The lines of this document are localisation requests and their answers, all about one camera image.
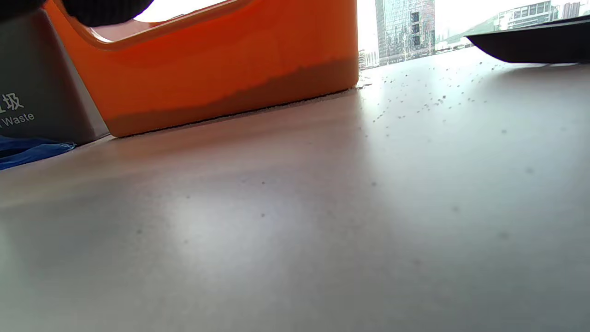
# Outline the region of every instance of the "floor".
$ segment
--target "floor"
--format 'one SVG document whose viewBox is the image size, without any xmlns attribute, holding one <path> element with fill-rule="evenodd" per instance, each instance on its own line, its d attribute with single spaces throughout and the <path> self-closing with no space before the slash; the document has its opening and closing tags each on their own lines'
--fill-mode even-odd
<svg viewBox="0 0 590 332">
<path fill-rule="evenodd" d="M 472 48 L 0 172 L 0 330 L 588 331 L 588 86 Z"/>
</svg>

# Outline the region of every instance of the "window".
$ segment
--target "window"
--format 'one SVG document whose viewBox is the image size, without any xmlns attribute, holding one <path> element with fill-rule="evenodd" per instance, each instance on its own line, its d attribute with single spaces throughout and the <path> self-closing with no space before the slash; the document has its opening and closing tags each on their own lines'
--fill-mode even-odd
<svg viewBox="0 0 590 332">
<path fill-rule="evenodd" d="M 193 3 L 223 0 L 154 0 Z M 465 35 L 531 27 L 567 18 L 565 4 L 581 0 L 356 0 L 359 49 L 374 66 L 460 51 L 471 46 Z M 588 6 L 583 1 L 581 6 Z M 580 14 L 586 8 L 580 8 Z"/>
</svg>

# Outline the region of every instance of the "building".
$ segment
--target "building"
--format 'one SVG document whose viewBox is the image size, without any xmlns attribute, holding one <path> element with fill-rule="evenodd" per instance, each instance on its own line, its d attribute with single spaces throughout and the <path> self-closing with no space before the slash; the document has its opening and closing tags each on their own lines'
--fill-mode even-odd
<svg viewBox="0 0 590 332">
<path fill-rule="evenodd" d="M 562 18 L 573 18 L 580 16 L 580 3 L 567 3 L 563 5 L 563 17 Z"/>
<path fill-rule="evenodd" d="M 500 31 L 530 27 L 531 25 L 551 22 L 557 19 L 558 16 L 558 10 L 555 6 L 551 5 L 551 1 L 526 5 L 496 15 L 494 30 Z"/>
<path fill-rule="evenodd" d="M 376 51 L 359 51 L 359 70 L 379 67 L 379 55 Z"/>
<path fill-rule="evenodd" d="M 434 0 L 375 0 L 381 66 L 434 54 Z"/>
<path fill-rule="evenodd" d="M 367 54 L 364 50 L 359 51 L 359 70 L 367 69 Z"/>
</svg>

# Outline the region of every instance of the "skyscraper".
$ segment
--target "skyscraper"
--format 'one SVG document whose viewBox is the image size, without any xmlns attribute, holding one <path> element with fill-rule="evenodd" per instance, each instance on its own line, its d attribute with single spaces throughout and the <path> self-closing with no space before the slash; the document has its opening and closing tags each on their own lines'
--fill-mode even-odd
<svg viewBox="0 0 590 332">
<path fill-rule="evenodd" d="M 563 17 L 562 18 L 573 18 L 578 17 L 580 15 L 580 3 L 574 2 L 570 4 L 569 2 L 563 6 Z"/>
<path fill-rule="evenodd" d="M 434 54 L 434 0 L 375 0 L 379 64 Z"/>
</svg>

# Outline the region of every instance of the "orange plastic bin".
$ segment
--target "orange plastic bin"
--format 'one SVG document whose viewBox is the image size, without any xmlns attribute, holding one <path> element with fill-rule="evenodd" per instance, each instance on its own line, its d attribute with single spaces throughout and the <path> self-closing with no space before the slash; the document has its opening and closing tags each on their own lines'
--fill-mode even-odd
<svg viewBox="0 0 590 332">
<path fill-rule="evenodd" d="M 353 87 L 356 0 L 226 1 L 115 42 L 46 10 L 114 136 Z"/>
</svg>

